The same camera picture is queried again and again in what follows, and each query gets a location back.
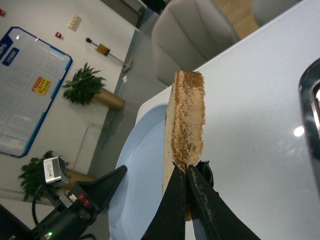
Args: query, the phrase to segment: yellow label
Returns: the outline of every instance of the yellow label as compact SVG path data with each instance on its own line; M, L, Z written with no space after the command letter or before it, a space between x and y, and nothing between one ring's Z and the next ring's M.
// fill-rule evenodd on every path
M51 84L51 81L40 76L35 82L32 88L32 91L44 96L46 95L50 84Z
M110 49L107 48L105 45L99 44L98 48L96 49L99 53L107 56L110 52Z

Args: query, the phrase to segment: table surface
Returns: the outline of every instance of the table surface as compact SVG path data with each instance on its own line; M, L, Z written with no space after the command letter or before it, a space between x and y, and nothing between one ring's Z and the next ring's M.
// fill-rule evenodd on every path
M200 157L215 190L261 239L319 239L320 199L303 124L299 80L320 58L320 1L304 0L200 66L206 124ZM168 103L171 88L136 119Z

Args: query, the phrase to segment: gray chair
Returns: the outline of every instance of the gray chair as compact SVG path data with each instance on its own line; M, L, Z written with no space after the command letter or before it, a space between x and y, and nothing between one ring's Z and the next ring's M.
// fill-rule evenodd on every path
M171 0L151 39L155 75L166 85L177 70L193 71L240 40L212 0Z
M251 0L251 12L260 26L282 14L299 0Z

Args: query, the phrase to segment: gold plant pot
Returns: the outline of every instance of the gold plant pot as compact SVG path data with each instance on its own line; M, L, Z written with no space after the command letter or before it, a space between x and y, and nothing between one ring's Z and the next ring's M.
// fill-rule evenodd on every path
M86 175L70 169L68 169L67 172L69 177L69 183L61 185L60 186L61 189L71 190L75 186L75 182L78 182L78 181L92 182L98 179L95 176Z
M104 89L100 89L100 93L97 93L93 96L93 100L108 106L110 109L120 111L124 104L125 100L113 94L112 92Z

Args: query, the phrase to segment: notice board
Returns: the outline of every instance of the notice board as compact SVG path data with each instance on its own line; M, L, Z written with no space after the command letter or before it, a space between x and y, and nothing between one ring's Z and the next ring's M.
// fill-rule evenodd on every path
M72 62L20 27L0 40L0 153L28 153Z

